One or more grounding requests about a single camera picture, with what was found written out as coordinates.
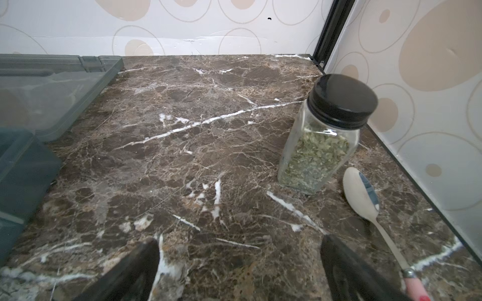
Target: dried parsley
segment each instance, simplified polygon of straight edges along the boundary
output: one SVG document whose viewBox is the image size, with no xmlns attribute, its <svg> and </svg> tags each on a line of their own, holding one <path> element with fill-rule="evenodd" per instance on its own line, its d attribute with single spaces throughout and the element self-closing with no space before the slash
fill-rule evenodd
<svg viewBox="0 0 482 301">
<path fill-rule="evenodd" d="M 310 124 L 302 130 L 288 166 L 279 176 L 281 184 L 299 189 L 307 194 L 316 193 L 321 184 L 348 150 L 348 140 L 321 125 Z"/>
</svg>

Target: brown marble surface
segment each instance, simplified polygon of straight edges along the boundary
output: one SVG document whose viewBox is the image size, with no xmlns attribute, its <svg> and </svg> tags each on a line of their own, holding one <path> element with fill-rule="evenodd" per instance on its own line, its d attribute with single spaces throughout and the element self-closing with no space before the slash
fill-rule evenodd
<svg viewBox="0 0 482 301">
<path fill-rule="evenodd" d="M 124 63 L 49 144 L 64 164 L 1 270 L 0 301 L 70 300 L 153 236 L 162 237 L 165 269 L 176 276 L 161 277 L 154 300 L 181 293 L 186 301 L 330 300 L 323 234 L 276 199 L 339 236 L 403 289 L 381 235 L 343 197 L 347 166 L 370 179 L 380 223 L 434 300 L 482 298 L 480 267 L 368 130 L 316 195 L 277 184 L 299 102 L 320 75 L 310 60 L 164 56 Z"/>
</svg>

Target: wallpaper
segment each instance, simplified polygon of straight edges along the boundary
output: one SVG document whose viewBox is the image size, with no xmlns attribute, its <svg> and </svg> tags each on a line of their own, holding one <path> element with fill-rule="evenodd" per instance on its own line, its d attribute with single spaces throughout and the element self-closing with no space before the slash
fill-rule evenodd
<svg viewBox="0 0 482 301">
<path fill-rule="evenodd" d="M 0 0 L 0 53 L 311 53 L 333 0 Z"/>
<path fill-rule="evenodd" d="M 357 0 L 325 71 L 374 89 L 369 125 L 482 258 L 482 1 Z"/>
</svg>

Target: metal spoon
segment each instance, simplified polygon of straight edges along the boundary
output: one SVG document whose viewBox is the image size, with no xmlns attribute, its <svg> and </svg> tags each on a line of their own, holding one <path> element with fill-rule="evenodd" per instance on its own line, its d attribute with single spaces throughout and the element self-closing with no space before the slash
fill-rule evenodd
<svg viewBox="0 0 482 301">
<path fill-rule="evenodd" d="M 407 260 L 403 257 L 402 253 L 400 253 L 400 250 L 398 250 L 393 240 L 376 220 L 380 205 L 375 189 L 368 179 L 365 178 L 358 169 L 349 167 L 343 176 L 343 189 L 351 208 L 364 219 L 371 221 L 385 239 L 385 242 L 402 268 L 403 279 L 407 285 L 407 293 L 410 298 L 416 301 L 429 301 L 430 298 L 422 282 L 415 275 L 415 271 L 410 268 Z"/>
</svg>

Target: black lid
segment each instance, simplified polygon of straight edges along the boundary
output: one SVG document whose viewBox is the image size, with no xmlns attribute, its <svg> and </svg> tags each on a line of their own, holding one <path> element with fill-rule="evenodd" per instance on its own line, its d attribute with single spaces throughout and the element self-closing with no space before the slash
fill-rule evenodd
<svg viewBox="0 0 482 301">
<path fill-rule="evenodd" d="M 347 130 L 364 126 L 377 105 L 370 87 L 342 74 L 320 77 L 308 96 L 308 109 L 317 119 Z"/>
</svg>

